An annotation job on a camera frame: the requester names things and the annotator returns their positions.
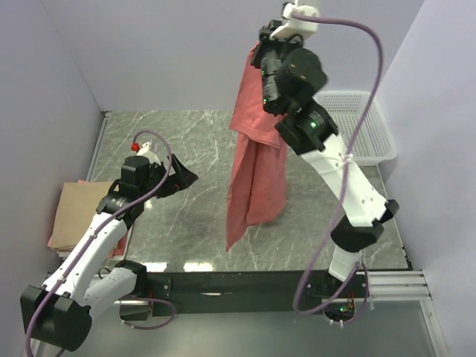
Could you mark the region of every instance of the red knob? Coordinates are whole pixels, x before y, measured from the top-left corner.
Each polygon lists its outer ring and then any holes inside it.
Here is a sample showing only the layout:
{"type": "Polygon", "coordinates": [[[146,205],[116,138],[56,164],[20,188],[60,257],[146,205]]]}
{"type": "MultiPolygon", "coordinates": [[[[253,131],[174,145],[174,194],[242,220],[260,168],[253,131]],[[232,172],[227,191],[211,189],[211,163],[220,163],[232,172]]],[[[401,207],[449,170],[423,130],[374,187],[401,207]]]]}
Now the red knob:
{"type": "Polygon", "coordinates": [[[132,143],[131,144],[131,150],[132,151],[138,152],[140,149],[141,149],[141,146],[139,145],[139,143],[132,143]]]}

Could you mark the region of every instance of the red cloth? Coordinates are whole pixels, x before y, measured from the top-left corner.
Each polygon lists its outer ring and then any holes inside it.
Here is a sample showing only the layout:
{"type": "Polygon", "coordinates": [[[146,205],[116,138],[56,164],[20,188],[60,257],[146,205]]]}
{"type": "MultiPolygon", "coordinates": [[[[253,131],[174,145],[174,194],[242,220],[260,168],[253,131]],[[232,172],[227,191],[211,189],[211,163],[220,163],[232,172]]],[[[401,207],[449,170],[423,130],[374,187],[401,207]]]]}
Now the red cloth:
{"type": "Polygon", "coordinates": [[[230,129],[238,132],[228,190],[226,250],[249,225],[273,220],[286,204],[286,143],[274,125],[282,119],[263,110],[261,70],[248,55],[230,129]]]}

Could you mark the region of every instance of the marble table top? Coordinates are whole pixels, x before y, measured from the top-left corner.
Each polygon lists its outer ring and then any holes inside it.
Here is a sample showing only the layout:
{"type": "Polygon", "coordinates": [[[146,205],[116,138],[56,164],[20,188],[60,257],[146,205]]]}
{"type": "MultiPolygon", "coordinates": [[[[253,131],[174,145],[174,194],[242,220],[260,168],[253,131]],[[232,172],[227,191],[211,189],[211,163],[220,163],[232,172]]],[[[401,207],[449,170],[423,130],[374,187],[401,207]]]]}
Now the marble table top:
{"type": "MultiPolygon", "coordinates": [[[[131,155],[132,136],[140,129],[160,132],[178,159],[199,176],[192,187],[166,199],[146,202],[136,221],[126,258],[149,271],[269,271],[306,268],[323,239],[337,199],[319,175],[289,150],[287,203],[273,222],[250,227],[225,252],[226,196],[236,133],[231,112],[163,111],[107,113],[91,170],[91,181],[113,181],[131,155]]],[[[160,155],[166,161],[163,149],[160,155]]],[[[363,167],[372,185],[385,195],[378,167],[363,167]]],[[[326,269],[329,242],[315,264],[326,269]]],[[[385,224],[379,241],[364,252],[371,269],[407,268],[396,224],[385,224]]]]}

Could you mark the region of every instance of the table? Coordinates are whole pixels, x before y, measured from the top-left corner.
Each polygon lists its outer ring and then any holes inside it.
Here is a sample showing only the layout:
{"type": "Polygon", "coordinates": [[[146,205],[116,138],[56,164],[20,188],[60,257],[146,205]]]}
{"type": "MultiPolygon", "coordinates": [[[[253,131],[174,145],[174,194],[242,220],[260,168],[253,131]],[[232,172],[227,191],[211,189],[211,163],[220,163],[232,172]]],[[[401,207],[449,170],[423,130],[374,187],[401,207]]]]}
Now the table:
{"type": "MultiPolygon", "coordinates": [[[[135,223],[126,258],[149,271],[270,271],[304,269],[332,216],[337,199],[319,175],[289,150],[285,210],[273,222],[248,229],[225,252],[226,196],[236,133],[228,128],[230,111],[151,111],[107,113],[91,166],[91,181],[113,181],[131,155],[133,135],[160,132],[178,159],[199,176],[190,188],[153,199],[135,223]]],[[[161,157],[166,160],[165,149],[161,157]]],[[[383,195],[378,167],[364,174],[383,195]]],[[[330,242],[315,264],[326,269],[330,242]]],[[[395,222],[385,224],[379,241],[365,250],[370,269],[406,269],[408,261],[395,222]]]]}

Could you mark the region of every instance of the white plastic basket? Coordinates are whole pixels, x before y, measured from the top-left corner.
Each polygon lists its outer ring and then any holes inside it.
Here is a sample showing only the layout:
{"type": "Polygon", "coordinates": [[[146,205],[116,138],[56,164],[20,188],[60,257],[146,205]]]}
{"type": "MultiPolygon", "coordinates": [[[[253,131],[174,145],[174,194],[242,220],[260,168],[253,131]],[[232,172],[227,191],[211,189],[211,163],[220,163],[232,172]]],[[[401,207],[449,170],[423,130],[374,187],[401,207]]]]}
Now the white plastic basket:
{"type": "MultiPolygon", "coordinates": [[[[369,94],[368,91],[323,91],[315,96],[338,125],[346,144],[364,111],[369,94]]],[[[357,136],[353,154],[361,166],[377,165],[396,157],[396,146],[377,99],[373,100],[357,136]]]]}

